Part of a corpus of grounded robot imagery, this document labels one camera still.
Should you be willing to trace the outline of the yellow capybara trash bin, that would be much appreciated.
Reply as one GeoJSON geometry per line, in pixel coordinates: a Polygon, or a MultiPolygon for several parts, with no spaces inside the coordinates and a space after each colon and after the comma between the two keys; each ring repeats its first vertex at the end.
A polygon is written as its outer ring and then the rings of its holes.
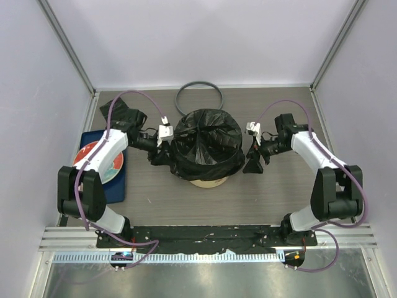
{"type": "Polygon", "coordinates": [[[196,179],[196,180],[190,181],[190,183],[193,184],[194,186],[197,186],[200,188],[210,189],[210,188],[214,188],[214,187],[218,187],[218,186],[222,185],[224,182],[227,181],[227,179],[228,179],[227,176],[220,178],[220,179],[211,180],[211,181],[204,181],[204,180],[196,179]]]}

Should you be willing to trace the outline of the black trash bag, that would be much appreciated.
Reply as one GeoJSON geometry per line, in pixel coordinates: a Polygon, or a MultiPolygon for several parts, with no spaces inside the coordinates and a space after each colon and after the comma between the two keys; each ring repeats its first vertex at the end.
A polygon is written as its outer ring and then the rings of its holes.
{"type": "Polygon", "coordinates": [[[234,175],[245,164],[242,145],[241,128],[228,112],[192,111],[174,129],[170,171],[187,181],[213,181],[234,175]]]}

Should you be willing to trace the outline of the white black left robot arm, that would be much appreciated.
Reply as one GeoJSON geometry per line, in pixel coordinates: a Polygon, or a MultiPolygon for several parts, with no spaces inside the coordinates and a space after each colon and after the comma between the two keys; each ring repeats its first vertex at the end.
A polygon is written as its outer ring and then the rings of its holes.
{"type": "Polygon", "coordinates": [[[137,109],[109,112],[107,128],[94,148],[74,166],[63,166],[58,172],[58,212],[107,234],[120,248],[131,243],[130,221],[107,205],[102,182],[114,159],[127,147],[150,155],[165,151],[174,135],[172,125],[163,116],[154,135],[149,136],[142,129],[146,120],[147,116],[137,109]]]}

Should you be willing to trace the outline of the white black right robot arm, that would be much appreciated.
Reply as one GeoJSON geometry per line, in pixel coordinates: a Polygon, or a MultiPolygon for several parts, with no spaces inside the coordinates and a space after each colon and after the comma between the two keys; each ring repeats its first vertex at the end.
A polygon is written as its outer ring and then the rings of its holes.
{"type": "Polygon", "coordinates": [[[246,155],[244,173],[261,174],[262,161],[269,164],[271,156],[293,151],[315,175],[308,206],[285,215],[281,221],[281,240],[287,245],[301,245],[309,237],[311,228],[361,215],[364,209],[359,190],[362,170],[337,159],[307,124],[296,124],[291,114],[277,116],[275,126],[277,133],[265,139],[260,124],[247,124],[246,133],[253,141],[246,155]]]}

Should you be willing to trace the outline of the folded spare black bags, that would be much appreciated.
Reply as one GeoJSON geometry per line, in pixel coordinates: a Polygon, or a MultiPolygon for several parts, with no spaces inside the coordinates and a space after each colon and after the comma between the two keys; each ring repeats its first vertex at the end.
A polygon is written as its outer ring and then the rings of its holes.
{"type": "Polygon", "coordinates": [[[105,120],[108,120],[110,114],[110,123],[115,124],[116,122],[128,122],[130,120],[130,108],[121,99],[118,98],[111,109],[110,106],[112,101],[100,106],[100,112],[105,120]]]}

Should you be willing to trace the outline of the red and teal plate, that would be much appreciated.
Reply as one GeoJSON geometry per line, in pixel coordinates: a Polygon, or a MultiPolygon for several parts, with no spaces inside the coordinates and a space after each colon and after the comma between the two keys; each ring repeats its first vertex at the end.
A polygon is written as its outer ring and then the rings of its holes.
{"type": "MultiPolygon", "coordinates": [[[[76,154],[73,165],[75,166],[76,163],[80,162],[83,158],[86,157],[90,153],[90,151],[96,146],[98,140],[88,143],[87,145],[83,146],[76,154]]],[[[115,159],[113,160],[112,164],[107,168],[104,176],[101,178],[103,184],[108,183],[109,181],[113,180],[121,171],[124,162],[124,155],[123,152],[119,153],[115,159]]]]}

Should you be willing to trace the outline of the blue tray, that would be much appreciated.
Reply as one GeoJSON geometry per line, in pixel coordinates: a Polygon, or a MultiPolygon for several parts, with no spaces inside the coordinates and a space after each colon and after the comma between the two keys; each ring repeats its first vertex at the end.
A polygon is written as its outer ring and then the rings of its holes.
{"type": "MultiPolygon", "coordinates": [[[[79,151],[74,159],[74,164],[84,158],[100,140],[104,130],[84,132],[81,135],[79,151]]],[[[125,189],[127,180],[127,150],[121,152],[113,162],[113,165],[106,171],[106,179],[103,181],[103,188],[108,204],[115,204],[125,200],[125,189]]]]}

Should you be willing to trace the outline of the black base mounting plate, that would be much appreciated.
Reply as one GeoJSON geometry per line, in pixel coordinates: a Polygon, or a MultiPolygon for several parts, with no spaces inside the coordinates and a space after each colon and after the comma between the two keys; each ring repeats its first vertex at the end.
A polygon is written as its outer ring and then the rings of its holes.
{"type": "Polygon", "coordinates": [[[117,235],[132,243],[157,240],[155,254],[214,255],[230,250],[238,255],[270,253],[277,246],[316,246],[312,231],[287,233],[271,225],[134,226],[117,235]]]}

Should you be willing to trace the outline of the left aluminium corner post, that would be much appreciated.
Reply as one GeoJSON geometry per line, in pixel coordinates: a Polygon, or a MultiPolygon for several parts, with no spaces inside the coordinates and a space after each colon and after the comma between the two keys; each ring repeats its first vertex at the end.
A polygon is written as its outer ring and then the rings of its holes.
{"type": "Polygon", "coordinates": [[[54,10],[52,9],[49,1],[47,0],[37,0],[37,4],[39,5],[40,9],[42,10],[44,16],[46,17],[48,23],[50,24],[51,28],[53,29],[57,39],[61,43],[64,51],[66,52],[70,62],[74,66],[75,70],[77,71],[79,77],[81,78],[83,84],[85,85],[86,89],[89,91],[90,95],[95,94],[96,90],[91,83],[82,63],[80,62],[74,48],[69,41],[65,31],[63,30],[54,10]]]}

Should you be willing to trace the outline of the aluminium corner post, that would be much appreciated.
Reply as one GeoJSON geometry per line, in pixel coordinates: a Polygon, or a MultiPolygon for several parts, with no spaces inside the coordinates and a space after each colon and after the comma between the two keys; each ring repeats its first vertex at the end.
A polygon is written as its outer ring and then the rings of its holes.
{"type": "Polygon", "coordinates": [[[81,78],[83,84],[85,85],[86,89],[89,91],[90,95],[95,94],[96,90],[91,83],[82,63],[80,62],[74,48],[69,41],[65,31],[63,30],[54,10],[52,9],[49,1],[47,0],[37,0],[37,4],[39,5],[40,9],[42,10],[44,16],[46,17],[48,23],[50,24],[51,28],[53,29],[57,39],[61,43],[64,51],[66,52],[70,62],[74,66],[75,70],[77,71],[79,77],[81,78]]]}
{"type": "Polygon", "coordinates": [[[332,61],[335,59],[337,53],[341,49],[344,41],[346,40],[347,36],[349,35],[351,29],[353,28],[355,22],[361,15],[367,3],[368,3],[367,0],[354,1],[352,7],[349,10],[347,17],[343,21],[341,28],[339,29],[336,35],[336,38],[334,39],[331,47],[329,48],[326,56],[324,57],[324,60],[317,74],[315,75],[313,82],[310,85],[311,92],[314,92],[316,88],[319,86],[321,80],[326,74],[328,68],[331,66],[332,61]]]}

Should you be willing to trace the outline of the right aluminium corner post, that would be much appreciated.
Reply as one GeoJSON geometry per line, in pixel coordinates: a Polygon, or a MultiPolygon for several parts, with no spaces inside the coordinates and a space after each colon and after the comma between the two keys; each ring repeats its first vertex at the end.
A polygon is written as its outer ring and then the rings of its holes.
{"type": "Polygon", "coordinates": [[[317,74],[315,75],[313,82],[310,85],[311,92],[314,92],[316,88],[319,86],[321,80],[326,74],[328,68],[331,66],[332,61],[335,59],[337,53],[341,49],[344,41],[346,40],[347,36],[349,35],[351,29],[353,28],[355,22],[361,15],[367,3],[368,3],[367,0],[354,1],[352,7],[349,10],[347,17],[343,21],[341,28],[339,29],[336,35],[336,38],[334,39],[331,47],[329,48],[326,56],[324,57],[324,60],[317,74]]]}

